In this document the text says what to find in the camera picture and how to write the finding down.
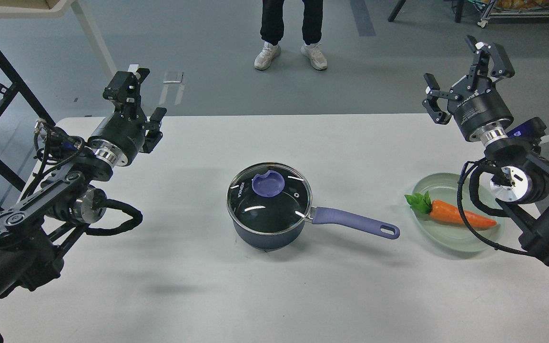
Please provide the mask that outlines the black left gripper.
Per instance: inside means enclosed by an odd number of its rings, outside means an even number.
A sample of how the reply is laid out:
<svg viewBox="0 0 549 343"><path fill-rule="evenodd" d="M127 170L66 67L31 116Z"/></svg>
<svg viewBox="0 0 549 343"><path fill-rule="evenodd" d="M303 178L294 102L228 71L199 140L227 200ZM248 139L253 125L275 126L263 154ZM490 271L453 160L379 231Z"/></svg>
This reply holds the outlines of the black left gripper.
<svg viewBox="0 0 549 343"><path fill-rule="evenodd" d="M101 121L88 144L96 158L111 167L128 166L140 152L151 153L163 137L166 108L157 107L148 121L141 108L140 85L149 74L148 68L118 71L103 91L114 112Z"/></svg>

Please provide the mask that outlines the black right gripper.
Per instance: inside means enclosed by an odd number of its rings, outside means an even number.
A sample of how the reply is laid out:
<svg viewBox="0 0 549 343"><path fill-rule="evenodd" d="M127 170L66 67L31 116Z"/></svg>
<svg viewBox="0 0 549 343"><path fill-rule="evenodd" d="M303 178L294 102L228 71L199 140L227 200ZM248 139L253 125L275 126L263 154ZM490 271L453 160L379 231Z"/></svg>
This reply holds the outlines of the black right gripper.
<svg viewBox="0 0 549 343"><path fill-rule="evenodd" d="M479 42L471 35L467 35L465 41L474 54L468 74L445 92L435 76L426 72L427 97L422 105L436 124L448 124L454 117L465 141L474 142L479 141L475 130L483 126L502 121L506 129L512 124L512 114L496 90L496 84L512 78L516 70L503 46ZM448 101L447 110L440 108L439 99Z"/></svg>

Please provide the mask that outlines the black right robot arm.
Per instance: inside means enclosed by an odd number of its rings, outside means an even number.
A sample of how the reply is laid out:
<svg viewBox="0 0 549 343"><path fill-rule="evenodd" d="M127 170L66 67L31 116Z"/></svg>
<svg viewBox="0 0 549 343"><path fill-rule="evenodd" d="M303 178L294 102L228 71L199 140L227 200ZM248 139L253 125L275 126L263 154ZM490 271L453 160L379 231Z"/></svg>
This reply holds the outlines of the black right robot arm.
<svg viewBox="0 0 549 343"><path fill-rule="evenodd" d="M510 218L521 229L521 250L479 239L495 250L532 256L549 266L549 161L539 147L546 126L534 117L510 128L512 113L495 87L515 74L505 48L471 35L466 42L474 56L468 73L449 91L425 74L427 97L422 102L434 123L454 119L466 141L484 145L484 158L462 170L457 204L462 204L461 189L468 179L471 202L479 210Z"/></svg>

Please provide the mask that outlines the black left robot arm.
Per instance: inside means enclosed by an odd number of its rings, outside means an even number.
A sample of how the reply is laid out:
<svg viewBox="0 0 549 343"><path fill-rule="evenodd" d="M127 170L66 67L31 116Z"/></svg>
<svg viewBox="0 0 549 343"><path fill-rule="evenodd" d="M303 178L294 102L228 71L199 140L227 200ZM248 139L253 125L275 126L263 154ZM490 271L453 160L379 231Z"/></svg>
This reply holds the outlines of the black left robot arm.
<svg viewBox="0 0 549 343"><path fill-rule="evenodd" d="M161 141L166 109L148 117L141 107L148 74L137 64L116 72L103 93L114 111L89 139L37 122L39 171L19 202L0 211L0 299L15 287L34 291L59 278L65 254L83 234L115 236L142 223L139 209L107 198L92 182L108 182L114 167L129 166Z"/></svg>

